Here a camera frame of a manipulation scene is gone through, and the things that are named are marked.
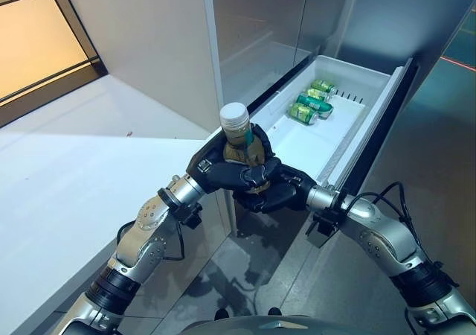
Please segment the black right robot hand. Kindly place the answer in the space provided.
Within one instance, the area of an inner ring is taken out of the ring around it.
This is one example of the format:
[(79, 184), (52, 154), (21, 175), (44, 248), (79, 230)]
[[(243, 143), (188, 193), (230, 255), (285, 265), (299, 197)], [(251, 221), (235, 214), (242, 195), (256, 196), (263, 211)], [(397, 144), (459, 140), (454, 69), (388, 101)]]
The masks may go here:
[(306, 209), (309, 192), (317, 183), (308, 174), (281, 162), (268, 173), (269, 187), (258, 194), (233, 192), (233, 197), (243, 208), (254, 213), (270, 213), (282, 208), (293, 211)]

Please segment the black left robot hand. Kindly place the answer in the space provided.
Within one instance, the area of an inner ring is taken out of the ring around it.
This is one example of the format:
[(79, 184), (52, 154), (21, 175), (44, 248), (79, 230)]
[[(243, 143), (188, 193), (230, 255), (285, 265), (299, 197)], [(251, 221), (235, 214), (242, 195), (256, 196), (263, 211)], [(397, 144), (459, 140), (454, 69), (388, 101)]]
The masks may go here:
[(281, 166), (281, 161), (272, 151), (265, 131), (258, 124), (251, 124), (253, 136), (261, 141), (265, 160), (257, 166), (227, 162), (223, 151), (227, 142), (225, 133), (219, 129), (191, 158), (186, 173), (202, 190), (209, 194), (219, 189), (252, 193), (271, 181)]

